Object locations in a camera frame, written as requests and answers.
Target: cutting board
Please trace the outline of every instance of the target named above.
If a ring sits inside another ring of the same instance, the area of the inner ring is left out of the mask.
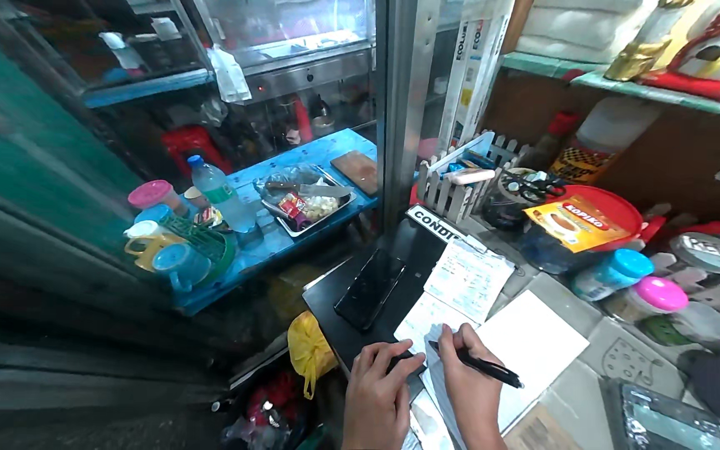
[[[357,150],[352,150],[330,163],[369,197],[377,194],[377,164],[373,159]]]

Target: white picket fence holder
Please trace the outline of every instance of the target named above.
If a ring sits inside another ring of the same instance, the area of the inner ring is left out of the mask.
[[[416,197],[423,201],[427,208],[455,223],[472,212],[477,212],[487,196],[488,189],[496,182],[502,170],[516,167],[518,156],[524,155],[529,147],[523,145],[516,150],[518,142],[515,139],[507,143],[505,141],[504,135],[496,136],[493,131],[487,131],[449,154],[442,151],[429,161],[421,161],[418,166]],[[496,176],[484,182],[475,182],[473,187],[453,184],[446,177],[441,180],[441,172],[463,156],[466,150],[473,150],[493,160],[497,164]]]

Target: black smartphone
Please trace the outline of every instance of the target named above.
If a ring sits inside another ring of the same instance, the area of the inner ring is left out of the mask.
[[[404,270],[402,260],[378,248],[335,303],[335,312],[357,330],[365,332],[383,309]]]

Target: red plastic stool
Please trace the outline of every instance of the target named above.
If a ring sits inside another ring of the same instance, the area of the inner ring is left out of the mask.
[[[221,157],[204,127],[188,125],[166,131],[162,137],[162,142],[165,148],[168,149],[171,158],[174,159],[174,164],[185,176],[190,177],[190,166],[186,161],[187,157],[190,156],[188,154],[189,152],[197,153],[193,151],[196,149],[200,149],[204,153],[203,156],[206,162],[214,164],[227,175],[232,173],[232,163]]]

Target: knife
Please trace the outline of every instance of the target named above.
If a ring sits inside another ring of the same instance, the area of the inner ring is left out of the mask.
[[[265,182],[265,189],[284,189],[293,190],[305,197],[317,197],[323,195],[325,197],[343,197],[349,195],[354,190],[345,186],[322,186],[319,184],[297,184],[295,182]]]

